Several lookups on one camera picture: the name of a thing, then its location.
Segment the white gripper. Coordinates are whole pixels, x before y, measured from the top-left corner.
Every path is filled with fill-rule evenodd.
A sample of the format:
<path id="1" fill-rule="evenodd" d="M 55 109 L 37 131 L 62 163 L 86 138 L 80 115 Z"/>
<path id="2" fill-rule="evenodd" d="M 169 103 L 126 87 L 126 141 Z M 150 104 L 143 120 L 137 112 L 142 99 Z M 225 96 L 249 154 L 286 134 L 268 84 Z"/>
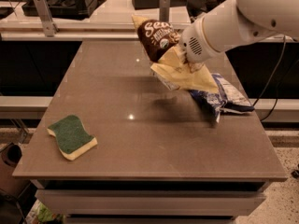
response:
<path id="1" fill-rule="evenodd" d="M 216 20 L 201 17 L 182 32 L 179 45 L 170 48 L 158 63 L 174 68 L 181 67 L 187 60 L 201 63 L 223 52 L 222 42 L 220 26 Z"/>

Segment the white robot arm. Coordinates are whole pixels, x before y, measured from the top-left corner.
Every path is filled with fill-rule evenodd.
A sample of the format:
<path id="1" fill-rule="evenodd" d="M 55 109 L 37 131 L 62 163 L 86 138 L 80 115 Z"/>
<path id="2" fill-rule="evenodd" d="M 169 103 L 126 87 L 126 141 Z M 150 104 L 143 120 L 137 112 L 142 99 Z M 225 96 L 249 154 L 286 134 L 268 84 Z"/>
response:
<path id="1" fill-rule="evenodd" d="M 276 34 L 299 37 L 299 0 L 226 0 L 187 27 L 159 62 L 202 63 Z"/>

